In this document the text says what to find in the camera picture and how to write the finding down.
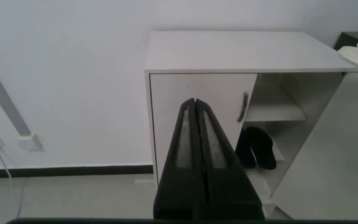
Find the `black slipper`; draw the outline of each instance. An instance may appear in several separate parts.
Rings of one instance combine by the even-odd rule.
[[[243,129],[241,129],[240,137],[237,142],[236,155],[243,168],[251,169],[256,166],[256,161],[251,151],[251,139]]]
[[[250,146],[258,165],[263,169],[275,169],[277,164],[272,149],[272,138],[264,130],[256,127],[248,127],[246,133],[251,139]]]

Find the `white cable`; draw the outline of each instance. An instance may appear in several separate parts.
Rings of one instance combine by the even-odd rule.
[[[6,165],[5,165],[5,162],[4,162],[4,160],[2,159],[1,155],[0,155],[0,160],[1,160],[2,164],[4,165],[4,168],[5,168],[5,171],[7,172],[7,175],[9,176],[9,181],[10,181],[10,183],[11,183],[11,189],[12,189],[13,195],[15,196],[15,200],[16,200],[17,207],[18,207],[16,218],[19,218],[20,210],[21,210],[22,207],[21,207],[21,204],[20,204],[20,202],[19,202],[19,199],[17,198],[15,189],[13,188],[12,176],[11,176],[11,173],[9,172],[9,170],[7,169],[7,167],[6,167]]]

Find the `white furniture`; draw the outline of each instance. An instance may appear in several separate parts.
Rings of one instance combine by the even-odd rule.
[[[156,183],[180,105],[199,98],[233,149],[246,126],[273,138],[277,168],[246,170],[266,216],[358,219],[358,68],[335,50],[302,32],[152,32],[145,77]]]

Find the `gray floor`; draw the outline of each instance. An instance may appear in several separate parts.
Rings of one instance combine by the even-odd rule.
[[[152,174],[15,178],[20,217],[152,218]],[[9,179],[0,179],[0,223],[16,217]]]

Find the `shelf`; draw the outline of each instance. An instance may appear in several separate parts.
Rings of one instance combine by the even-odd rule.
[[[248,126],[256,126],[260,129],[263,129],[266,131],[265,123],[244,123],[243,129],[247,129]],[[273,154],[277,162],[284,161],[284,156],[281,153],[280,148],[274,141],[273,136],[266,131],[266,133],[272,138],[273,140]],[[269,217],[276,205],[270,201],[270,198],[272,197],[272,193],[270,191],[269,185],[266,182],[266,178],[264,175],[264,170],[261,169],[259,166],[253,169],[245,169],[245,172],[249,178],[249,180],[252,183],[252,186],[254,186],[254,189],[259,196],[260,201],[262,202],[262,210],[264,212],[265,217]]]
[[[306,115],[279,88],[271,92],[252,94],[245,121],[301,121]]]
[[[264,211],[265,217],[269,217],[275,208],[275,204],[270,201],[272,193],[270,192],[263,172],[259,168],[246,169],[246,174],[262,202],[262,210]]]

